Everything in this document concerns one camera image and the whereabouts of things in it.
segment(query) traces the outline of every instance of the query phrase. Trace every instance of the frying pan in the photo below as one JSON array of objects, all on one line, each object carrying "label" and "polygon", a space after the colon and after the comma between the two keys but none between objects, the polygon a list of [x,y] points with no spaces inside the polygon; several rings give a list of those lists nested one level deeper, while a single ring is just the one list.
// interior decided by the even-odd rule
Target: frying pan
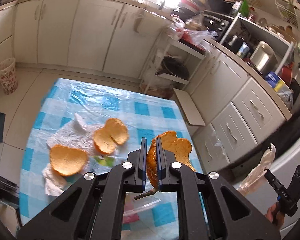
[{"label": "frying pan", "polygon": [[175,58],[172,57],[164,57],[161,66],[163,67],[162,70],[159,70],[156,75],[159,76],[163,73],[167,73],[173,76],[176,76],[178,78],[182,78],[185,80],[189,79],[189,71],[187,68],[177,61]]}]

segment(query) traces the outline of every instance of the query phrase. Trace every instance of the basket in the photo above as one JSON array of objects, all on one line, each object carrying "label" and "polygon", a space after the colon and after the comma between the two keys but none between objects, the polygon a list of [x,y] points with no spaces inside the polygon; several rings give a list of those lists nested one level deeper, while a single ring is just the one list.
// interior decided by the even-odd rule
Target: basket
[{"label": "basket", "polygon": [[0,63],[0,83],[6,95],[13,93],[18,88],[15,58],[7,58]]}]

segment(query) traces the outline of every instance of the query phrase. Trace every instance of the white cabinet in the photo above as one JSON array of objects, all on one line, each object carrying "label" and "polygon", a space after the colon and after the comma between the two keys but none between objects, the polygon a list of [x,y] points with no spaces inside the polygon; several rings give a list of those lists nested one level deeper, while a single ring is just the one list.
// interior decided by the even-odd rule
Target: white cabinet
[{"label": "white cabinet", "polygon": [[258,145],[248,125],[232,103],[211,123],[231,163]]},{"label": "white cabinet", "polygon": [[71,33],[68,66],[102,71],[122,6],[122,3],[108,0],[79,1]]},{"label": "white cabinet", "polygon": [[67,65],[74,14],[79,0],[43,0],[38,30],[38,63]]},{"label": "white cabinet", "polygon": [[138,7],[124,5],[106,57],[104,72],[139,78],[150,49],[162,27],[158,24],[157,34],[152,36],[144,36],[135,32],[134,24],[140,11]]},{"label": "white cabinet", "polygon": [[253,78],[236,95],[233,103],[258,143],[262,143],[285,121],[279,108]]},{"label": "white cabinet", "polygon": [[214,65],[217,58],[219,57],[221,51],[218,50],[215,46],[208,43],[207,41],[203,41],[201,43],[206,48],[205,60],[200,65],[197,73],[192,77],[190,83],[187,85],[185,91],[192,95],[202,80],[207,75],[210,68]]},{"label": "white cabinet", "polygon": [[192,138],[192,141],[206,173],[218,171],[230,163],[226,155],[223,154],[223,149],[218,143],[211,123],[200,128]]},{"label": "white cabinet", "polygon": [[0,11],[0,43],[12,35],[12,17],[14,6]]},{"label": "white cabinet", "polygon": [[209,123],[231,101],[248,80],[248,73],[221,53],[191,95],[205,123]]},{"label": "white cabinet", "polygon": [[14,23],[14,57],[17,62],[37,63],[37,33],[43,0],[19,3]]}]

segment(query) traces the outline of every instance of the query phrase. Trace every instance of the human hand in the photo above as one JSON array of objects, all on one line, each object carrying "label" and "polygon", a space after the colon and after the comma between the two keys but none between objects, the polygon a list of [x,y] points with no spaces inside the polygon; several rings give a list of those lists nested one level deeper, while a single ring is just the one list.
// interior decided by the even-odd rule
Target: human hand
[{"label": "human hand", "polygon": [[274,218],[276,218],[276,223],[274,225],[280,229],[284,223],[284,213],[281,213],[279,211],[279,202],[273,204],[271,207],[268,208],[267,213],[265,214],[265,217],[272,223],[274,221]]}]

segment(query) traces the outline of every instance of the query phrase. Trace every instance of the plastic tablecloth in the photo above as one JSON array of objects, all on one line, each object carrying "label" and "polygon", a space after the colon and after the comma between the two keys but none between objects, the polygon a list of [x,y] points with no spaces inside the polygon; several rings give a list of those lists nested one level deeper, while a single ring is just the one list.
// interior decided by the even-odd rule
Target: plastic tablecloth
[{"label": "plastic tablecloth", "polygon": [[[130,137],[125,147],[119,150],[117,160],[124,161],[129,152],[139,149],[142,137],[146,137],[149,149],[151,140],[167,130],[176,131],[178,137],[187,138],[192,143],[181,112],[172,100],[58,79],[42,101],[42,108],[32,127],[23,157],[19,194],[23,224],[55,198],[44,193],[42,170],[49,163],[46,141],[60,127],[74,119],[74,113],[78,113],[87,124],[104,124],[109,117],[119,118],[126,124]],[[202,172],[194,147],[189,158],[197,172]],[[96,173],[106,171],[96,162],[91,169]],[[71,184],[79,176],[80,174],[66,177],[66,180]],[[148,180],[146,187],[151,188]],[[157,192],[151,197],[145,197],[143,201],[155,204],[148,205],[148,209],[140,209],[137,221],[122,225],[122,230],[129,230],[126,232],[127,239],[178,239],[176,193]]]}]

